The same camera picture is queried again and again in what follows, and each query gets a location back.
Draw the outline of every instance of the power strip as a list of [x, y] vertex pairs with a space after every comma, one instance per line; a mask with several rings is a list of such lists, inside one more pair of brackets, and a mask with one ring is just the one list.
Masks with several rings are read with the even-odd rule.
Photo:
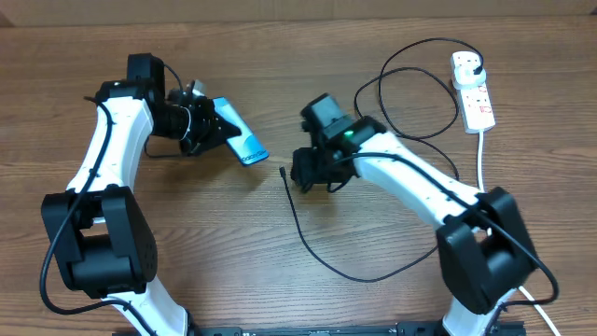
[[[472, 51], [458, 51], [451, 56], [452, 83], [454, 88], [462, 87], [458, 85], [458, 80], [466, 80], [462, 75], [462, 68], [470, 69], [480, 62], [478, 54]], [[485, 81], [468, 89], [457, 89], [458, 104], [463, 114], [463, 122], [467, 133], [481, 133], [490, 130], [495, 126], [495, 117], [493, 116], [492, 102], [487, 91]]]

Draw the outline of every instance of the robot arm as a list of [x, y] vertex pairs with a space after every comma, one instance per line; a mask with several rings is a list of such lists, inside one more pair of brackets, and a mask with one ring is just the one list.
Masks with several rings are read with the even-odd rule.
[[[151, 110], [145, 99], [134, 99], [132, 96], [109, 98], [104, 105], [110, 111], [114, 124], [106, 156], [98, 175], [93, 179], [90, 191], [104, 190], [109, 185], [128, 186], [133, 190], [143, 145], [153, 131]], [[105, 138], [106, 123], [105, 113], [98, 106], [97, 126], [90, 147], [78, 173], [66, 187], [67, 190], [80, 192], [87, 181]]]
[[[264, 160], [268, 153], [228, 101], [217, 98], [216, 106], [203, 95], [198, 81], [165, 98], [164, 64], [151, 54], [130, 55], [127, 79], [105, 82], [94, 101], [98, 121], [83, 164], [66, 192], [46, 195], [42, 203], [49, 239], [60, 239], [54, 254], [62, 280], [69, 289], [83, 290], [92, 299], [127, 302], [128, 306], [114, 306], [141, 335], [150, 333], [130, 308], [153, 334], [194, 335], [192, 316], [174, 302], [156, 276], [156, 242], [132, 195], [143, 147], [152, 134], [178, 141], [186, 156], [226, 143], [243, 165]], [[90, 168], [108, 134], [106, 113], [112, 119], [111, 135], [97, 175], [85, 192]], [[250, 139], [249, 148], [244, 147], [246, 139]], [[58, 238], [77, 197], [82, 201]], [[108, 234], [82, 234], [101, 223]]]
[[[477, 227], [487, 228], [476, 214], [482, 212], [536, 255], [511, 195], [500, 188], [482, 194], [445, 176], [406, 149], [374, 119], [365, 117], [353, 122], [327, 94], [311, 102], [301, 115], [312, 146], [295, 151], [292, 179], [306, 191], [312, 184], [345, 183], [356, 175], [394, 194], [414, 210], [434, 228], [442, 277], [454, 296], [441, 332], [483, 335], [496, 307], [536, 268], [504, 237], [496, 234], [478, 243], [473, 235]], [[419, 171], [396, 157], [409, 161]], [[446, 190], [421, 172], [463, 203], [448, 197]]]

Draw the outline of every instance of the blue phone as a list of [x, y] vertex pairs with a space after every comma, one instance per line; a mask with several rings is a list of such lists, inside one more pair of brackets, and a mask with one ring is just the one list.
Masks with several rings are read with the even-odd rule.
[[241, 130], [241, 135], [231, 137], [226, 141], [228, 142], [230, 149], [232, 149], [236, 157], [244, 166], [266, 160], [270, 156], [270, 153], [263, 147], [263, 145], [261, 145], [259, 140], [257, 140], [257, 137], [253, 134], [239, 113], [236, 112], [236, 109], [234, 109], [228, 99], [224, 97], [215, 98], [214, 105], [215, 112], [217, 112], [220, 117]]

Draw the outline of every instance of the plug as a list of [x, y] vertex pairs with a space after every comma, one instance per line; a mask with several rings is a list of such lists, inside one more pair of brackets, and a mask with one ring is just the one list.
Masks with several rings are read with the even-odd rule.
[[472, 51], [457, 51], [451, 56], [451, 81], [456, 90], [474, 89], [483, 84], [487, 78], [485, 69], [479, 74], [475, 71], [480, 67], [480, 57]]

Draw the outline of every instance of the black wire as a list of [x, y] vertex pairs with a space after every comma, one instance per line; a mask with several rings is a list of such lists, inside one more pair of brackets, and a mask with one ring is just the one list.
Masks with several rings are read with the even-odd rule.
[[517, 241], [516, 239], [514, 239], [514, 237], [512, 237], [508, 232], [506, 232], [504, 229], [502, 229], [502, 227], [500, 227], [499, 225], [493, 223], [492, 220], [490, 220], [486, 215], [484, 215], [483, 213], [481, 213], [477, 208], [475, 208], [474, 206], [472, 206], [472, 205], [466, 203], [465, 201], [463, 201], [460, 197], [458, 197], [456, 194], [454, 194], [454, 192], [452, 192], [451, 190], [449, 190], [446, 187], [444, 187], [441, 183], [437, 182], [435, 180], [435, 178], [433, 178], [425, 170], [423, 170], [418, 165], [412, 163], [411, 161], [409, 161], [407, 159], [404, 159], [404, 158], [402, 158], [399, 155], [390, 154], [390, 153], [356, 153], [356, 154], [353, 154], [353, 155], [351, 155], [349, 157], [342, 158], [342, 159], [339, 159], [339, 160], [335, 161], [334, 163], [332, 163], [331, 165], [329, 165], [328, 169], [331, 169], [335, 165], [341, 164], [343, 162], [351, 161], [351, 160], [356, 159], [356, 158], [387, 158], [387, 159], [392, 159], [392, 160], [395, 160], [395, 161], [400, 161], [400, 162], [408, 165], [408, 167], [410, 167], [415, 172], [419, 173], [421, 176], [423, 176], [425, 179], [427, 179], [431, 184], [433, 184], [441, 192], [443, 192], [444, 194], [446, 194], [450, 199], [454, 200], [455, 202], [457, 202], [458, 204], [460, 204], [463, 208], [465, 208], [466, 210], [468, 210], [472, 214], [474, 214], [478, 219], [480, 219], [480, 221], [482, 222], [482, 224], [486, 225], [487, 227], [492, 228], [494, 231], [496, 231], [499, 234], [501, 234], [502, 237], [506, 238], [510, 243], [512, 243], [520, 251], [522, 251], [522, 253], [524, 253], [530, 260], [532, 260], [533, 263], [546, 275], [546, 277], [550, 281], [551, 287], [552, 287], [551, 297], [549, 297], [547, 299], [542, 299], [542, 300], [534, 300], [534, 301], [530, 301], [530, 300], [508, 301], [508, 302], [503, 302], [503, 303], [499, 304], [498, 307], [497, 307], [497, 309], [496, 309], [495, 314], [492, 317], [492, 320], [490, 321], [490, 324], [488, 325], [488, 328], [486, 329], [486, 334], [488, 334], [490, 332], [492, 326], [495, 324], [495, 322], [499, 318], [499, 315], [501, 314], [501, 312], [505, 311], [506, 308], [509, 307], [509, 306], [514, 306], [514, 305], [532, 306], [532, 305], [536, 305], [536, 304], [538, 304], [538, 305], [545, 305], [545, 304], [552, 303], [552, 302], [554, 302], [554, 301], [556, 301], [558, 299], [558, 296], [560, 295], [560, 287], [558, 286], [558, 281], [556, 280], [556, 278], [553, 275], [553, 273], [549, 270], [549, 268], [543, 263], [543, 261], [541, 261], [533, 253], [531, 253], [519, 241]]
[[[400, 131], [395, 125], [394, 123], [390, 120], [390, 117], [388, 116], [387, 111], [385, 110], [385, 105], [383, 104], [383, 97], [382, 97], [382, 79], [384, 77], [383, 72], [385, 71], [385, 67], [388, 65], [389, 62], [391, 62], [397, 55], [399, 55], [402, 51], [409, 49], [411, 47], [420, 45], [422, 43], [425, 42], [432, 42], [432, 41], [448, 41], [448, 42], [454, 42], [454, 43], [458, 43], [461, 44], [463, 46], [467, 46], [469, 48], [471, 48], [472, 50], [474, 50], [480, 58], [480, 65], [479, 67], [477, 67], [475, 69], [475, 74], [478, 75], [480, 73], [481, 70], [483, 70], [483, 56], [481, 55], [481, 53], [475, 49], [473, 46], [469, 45], [468, 43], [455, 39], [455, 38], [448, 38], [448, 37], [433, 37], [433, 38], [427, 38], [412, 44], [407, 45], [406, 47], [404, 47], [403, 49], [400, 49], [399, 51], [395, 52], [392, 56], [390, 56], [389, 59], [387, 59], [387, 61], [385, 61], [385, 63], [382, 66], [382, 70], [380, 71], [380, 75], [377, 77], [377, 82], [378, 82], [378, 97], [379, 97], [379, 103], [380, 103], [380, 109], [382, 110], [383, 115], [385, 116], [385, 118], [388, 120], [388, 123], [390, 124], [390, 126], [392, 126], [392, 128], [394, 129], [394, 131], [396, 131], [396, 133], [400, 134], [401, 136], [405, 137], [405, 138], [417, 138], [417, 139], [426, 139], [426, 138], [430, 138], [436, 135], [441, 134], [442, 132], [446, 131], [455, 121], [455, 119], [452, 120], [452, 122], [446, 126], [443, 130], [436, 132], [434, 134], [429, 134], [427, 136], [413, 136], [413, 135], [408, 135], [402, 131]], [[439, 84], [441, 84], [442, 87], [444, 87], [444, 89], [450, 94], [450, 97], [452, 98], [452, 100], [456, 103], [456, 106], [458, 106], [458, 103], [456, 102], [456, 99], [454, 98], [454, 95], [451, 93], [450, 88], [448, 88], [448, 86], [446, 84], [444, 84], [444, 82], [442, 82], [439, 78], [435, 77], [434, 75], [432, 75], [431, 73], [427, 72], [424, 69], [421, 68], [407, 68], [409, 70], [417, 70], [417, 71], [423, 71], [425, 72], [427, 75], [431, 76], [433, 79], [435, 79]]]
[[125, 300], [120, 300], [120, 299], [107, 300], [107, 301], [96, 302], [96, 303], [86, 305], [83, 307], [79, 307], [79, 308], [63, 309], [61, 307], [56, 306], [49, 299], [46, 282], [48, 279], [49, 264], [51, 263], [52, 256], [54, 255], [54, 251], [56, 250], [56, 246], [58, 245], [58, 242], [60, 242], [60, 238], [62, 237], [62, 233], [63, 233], [64, 229], [66, 228], [66, 225], [70, 224], [71, 217], [73, 216], [73, 214], [75, 213], [75, 211], [78, 208], [78, 205], [81, 203], [81, 200], [83, 199], [83, 197], [89, 190], [91, 183], [93, 182], [93, 179], [95, 178], [95, 176], [97, 176], [97, 173], [100, 169], [100, 165], [102, 163], [102, 159], [104, 158], [105, 152], [107, 151], [107, 147], [110, 142], [110, 136], [112, 135], [112, 125], [113, 125], [114, 121], [112, 120], [110, 111], [107, 109], [107, 107], [105, 107], [104, 103], [102, 103], [102, 102], [98, 103], [93, 98], [90, 98], [90, 97], [85, 97], [85, 100], [97, 104], [104, 111], [105, 117], [107, 119], [107, 128], [105, 131], [105, 138], [104, 138], [104, 142], [102, 143], [102, 147], [100, 148], [100, 152], [97, 156], [97, 159], [95, 160], [95, 163], [93, 164], [93, 167], [90, 170], [90, 176], [88, 177], [87, 181], [85, 182], [85, 185], [83, 185], [83, 188], [78, 193], [75, 200], [73, 201], [70, 208], [68, 209], [68, 212], [66, 213], [66, 217], [62, 221], [60, 228], [56, 232], [54, 239], [52, 240], [51, 244], [49, 245], [48, 252], [46, 253], [46, 257], [44, 258], [44, 263], [42, 265], [41, 273], [39, 275], [39, 294], [41, 296], [42, 302], [44, 302], [46, 307], [48, 307], [48, 309], [50, 309], [50, 311], [52, 311], [56, 314], [60, 314], [60, 315], [75, 315], [75, 314], [86, 313], [86, 312], [89, 312], [89, 311], [92, 311], [92, 310], [95, 310], [95, 309], [98, 309], [101, 307], [105, 307], [108, 305], [120, 305], [123, 307], [124, 311], [127, 311], [127, 310], [131, 311], [131, 314], [139, 321], [139, 324], [141, 324], [143, 329], [145, 329], [149, 335], [157, 335], [157, 333], [155, 331], [153, 331], [151, 329], [151, 327], [145, 322], [145, 320], [143, 319], [141, 314], [139, 314], [139, 312], [134, 307], [132, 307], [129, 302], [127, 302]]
[[176, 78], [176, 81], [178, 82], [178, 89], [180, 90], [180, 95], [178, 96], [178, 104], [181, 105], [183, 102], [183, 98], [185, 97], [185, 91], [183, 90], [183, 82], [182, 80], [180, 80], [180, 77], [178, 76], [178, 74], [176, 74], [176, 72], [174, 71], [174, 69], [172, 69], [170, 65], [164, 63], [164, 66], [166, 67], [166, 69], [170, 71], [170, 73], [174, 76], [174, 78]]
[[[442, 133], [444, 133], [445, 131], [447, 131], [452, 124], [456, 121], [456, 119], [458, 118], [458, 113], [459, 113], [459, 108], [458, 108], [458, 101], [456, 100], [456, 97], [454, 97], [453, 93], [451, 92], [450, 88], [438, 77], [436, 77], [435, 75], [431, 74], [430, 72], [426, 71], [425, 69], [419, 68], [419, 67], [401, 67], [401, 68], [397, 68], [397, 69], [393, 69], [390, 70], [388, 72], [384, 72], [385, 71], [385, 67], [387, 66], [387, 64], [389, 62], [391, 62], [395, 56], [397, 56], [398, 54], [400, 54], [402, 51], [409, 49], [411, 47], [420, 45], [422, 43], [426, 43], [426, 42], [431, 42], [431, 41], [447, 41], [447, 42], [453, 42], [453, 43], [458, 43], [461, 44], [463, 46], [466, 46], [468, 48], [471, 48], [473, 51], [475, 51], [480, 59], [480, 65], [475, 69], [475, 74], [478, 75], [482, 70], [483, 70], [483, 55], [481, 55], [481, 53], [474, 48], [473, 46], [469, 45], [468, 43], [455, 39], [455, 38], [448, 38], [448, 37], [433, 37], [433, 38], [427, 38], [425, 40], [421, 40], [415, 43], [412, 43], [408, 46], [406, 46], [403, 49], [400, 49], [399, 51], [395, 52], [392, 56], [390, 56], [390, 58], [388, 58], [385, 63], [383, 64], [382, 70], [380, 72], [380, 75], [373, 78], [372, 80], [370, 80], [369, 82], [367, 82], [366, 84], [364, 84], [362, 87], [360, 87], [357, 91], [356, 94], [354, 95], [354, 111], [356, 112], [356, 114], [360, 117], [363, 118], [363, 115], [361, 114], [359, 108], [358, 108], [358, 102], [357, 102], [357, 98], [359, 93], [366, 88], [367, 86], [369, 86], [370, 84], [372, 84], [375, 81], [378, 81], [378, 97], [379, 97], [379, 105], [380, 105], [380, 110], [383, 113], [383, 116], [385, 117], [385, 119], [388, 121], [388, 124], [394, 129], [394, 131], [396, 132], [398, 137], [402, 137], [408, 140], [412, 140], [412, 141], [416, 141], [419, 143], [422, 143], [424, 145], [427, 145], [429, 147], [431, 147], [432, 149], [434, 149], [437, 153], [439, 153], [444, 159], [446, 159], [446, 161], [448, 161], [448, 163], [450, 164], [454, 175], [456, 176], [456, 179], [459, 179], [460, 174], [458, 173], [458, 168], [456, 168], [456, 165], [454, 164], [454, 162], [448, 157], [448, 155], [446, 155], [443, 151], [441, 151], [439, 148], [433, 146], [432, 144], [424, 141], [424, 139], [429, 139], [432, 138], [434, 136], [440, 135]], [[430, 76], [431, 78], [433, 78], [439, 85], [442, 86], [442, 88], [444, 88], [444, 90], [450, 95], [452, 101], [454, 102], [454, 106], [455, 106], [455, 113], [454, 113], [454, 118], [450, 121], [450, 123], [445, 126], [443, 129], [435, 132], [435, 133], [431, 133], [428, 135], [423, 135], [423, 136], [414, 136], [414, 135], [409, 135], [406, 134], [402, 131], [400, 131], [395, 124], [392, 122], [392, 120], [390, 119], [390, 116], [388, 115], [386, 109], [385, 109], [385, 105], [383, 104], [383, 95], [382, 95], [382, 79], [388, 75], [392, 75], [394, 73], [400, 72], [400, 71], [407, 71], [407, 70], [413, 70], [413, 71], [420, 71], [425, 73], [426, 75]]]
[[[178, 76], [178, 74], [176, 74], [176, 72], [174, 71], [174, 69], [172, 69], [172, 67], [166, 63], [164, 63], [164, 67], [166, 69], [168, 69], [170, 71], [170, 73], [172, 73], [172, 75], [174, 76], [174, 78], [176, 78], [176, 82], [178, 82], [178, 89], [180, 90], [180, 94], [178, 95], [178, 105], [182, 105], [183, 103], [183, 99], [185, 96], [185, 91], [183, 90], [183, 82], [180, 80], [180, 77]], [[143, 151], [145, 152], [145, 154], [147, 155], [148, 158], [151, 159], [166, 159], [166, 158], [180, 158], [180, 157], [184, 157], [185, 154], [184, 153], [176, 153], [176, 154], [159, 154], [159, 155], [154, 155], [154, 154], [149, 154], [149, 152], [147, 151], [147, 143], [149, 142], [149, 138], [147, 138], [146, 142], [143, 144]]]
[[[386, 76], [395, 74], [395, 73], [400, 72], [400, 71], [408, 71], [408, 70], [420, 71], [420, 72], [422, 72], [422, 73], [430, 76], [439, 85], [441, 85], [441, 87], [450, 95], [451, 100], [454, 102], [455, 113], [454, 113], [454, 117], [451, 119], [450, 123], [448, 123], [448, 125], [446, 125], [444, 128], [442, 128], [441, 130], [439, 130], [439, 131], [437, 131], [435, 133], [431, 133], [431, 134], [423, 135], [423, 136], [419, 136], [419, 137], [411, 136], [411, 135], [404, 136], [403, 134], [398, 133], [397, 136], [401, 137], [401, 138], [408, 139], [408, 140], [416, 141], [418, 143], [422, 143], [422, 144], [427, 145], [427, 146], [431, 147], [432, 149], [434, 149], [437, 153], [439, 153], [442, 157], [444, 157], [444, 159], [446, 159], [446, 161], [448, 161], [448, 163], [450, 164], [451, 169], [452, 169], [452, 171], [454, 173], [454, 176], [456, 177], [457, 180], [459, 180], [460, 179], [460, 174], [458, 172], [458, 168], [456, 168], [456, 164], [454, 163], [454, 161], [452, 161], [450, 159], [450, 157], [448, 157], [448, 155], [446, 153], [444, 153], [443, 151], [441, 151], [441, 149], [435, 147], [434, 145], [432, 145], [429, 142], [427, 142], [427, 141], [424, 140], [424, 139], [432, 138], [434, 136], [438, 136], [438, 135], [446, 132], [452, 126], [452, 124], [458, 119], [458, 113], [459, 113], [458, 101], [456, 100], [456, 97], [451, 92], [450, 88], [446, 85], [446, 83], [444, 83], [441, 79], [439, 79], [438, 77], [436, 77], [432, 73], [430, 73], [427, 70], [422, 69], [420, 67], [412, 67], [412, 66], [400, 67], [400, 68], [393, 69], [393, 70], [390, 70], [388, 72], [383, 73], [382, 77], [386, 77]], [[367, 83], [363, 84], [363, 86], [361, 86], [356, 91], [356, 93], [354, 94], [354, 100], [353, 100], [354, 112], [356, 112], [356, 114], [358, 115], [359, 118], [363, 118], [363, 114], [361, 113], [361, 110], [358, 108], [358, 102], [357, 102], [358, 95], [361, 93], [362, 90], [364, 90], [366, 87], [368, 87], [369, 85], [371, 85], [372, 83], [374, 83], [376, 80], [379, 80], [379, 79], [380, 79], [380, 77], [373, 78], [372, 80], [370, 80]], [[390, 119], [390, 116], [388, 116], [387, 113], [384, 113], [383, 115], [385, 116], [385, 119], [388, 121], [388, 123], [390, 124], [390, 126], [392, 126], [395, 129], [395, 131], [396, 131], [397, 127], [394, 125], [394, 123]]]
[[407, 269], [409, 269], [410, 267], [418, 264], [419, 262], [423, 261], [425, 258], [429, 257], [431, 254], [433, 254], [436, 250], [437, 250], [437, 246], [435, 246], [434, 248], [432, 248], [429, 252], [425, 253], [424, 255], [422, 255], [421, 257], [419, 257], [418, 259], [416, 259], [415, 261], [400, 267], [399, 269], [388, 273], [384, 276], [380, 276], [378, 278], [375, 279], [359, 279], [359, 278], [355, 278], [353, 276], [350, 276], [348, 274], [342, 273], [340, 271], [338, 271], [337, 269], [335, 269], [333, 266], [331, 266], [330, 264], [328, 264], [327, 262], [323, 261], [321, 258], [319, 258], [319, 256], [317, 256], [317, 254], [315, 252], [313, 252], [313, 250], [311, 249], [311, 247], [309, 246], [309, 244], [307, 243], [307, 241], [305, 240], [305, 237], [302, 234], [302, 230], [300, 229], [300, 224], [299, 224], [299, 218], [297, 217], [297, 210], [295, 209], [295, 205], [292, 202], [292, 197], [290, 196], [290, 189], [288, 188], [288, 182], [286, 182], [286, 170], [284, 167], [280, 167], [280, 176], [282, 177], [283, 181], [284, 181], [284, 187], [286, 189], [286, 195], [288, 196], [288, 201], [290, 202], [290, 208], [292, 209], [292, 215], [295, 217], [295, 222], [297, 223], [297, 231], [298, 231], [298, 236], [300, 236], [300, 241], [302, 242], [303, 245], [305, 245], [305, 248], [307, 248], [307, 251], [309, 251], [309, 253], [317, 260], [319, 261], [322, 265], [326, 266], [330, 271], [332, 271], [333, 273], [336, 273], [337, 275], [340, 275], [348, 280], [352, 280], [355, 282], [360, 282], [360, 283], [375, 283], [381, 280], [385, 280], [391, 276], [394, 276], [402, 271], [405, 271]]

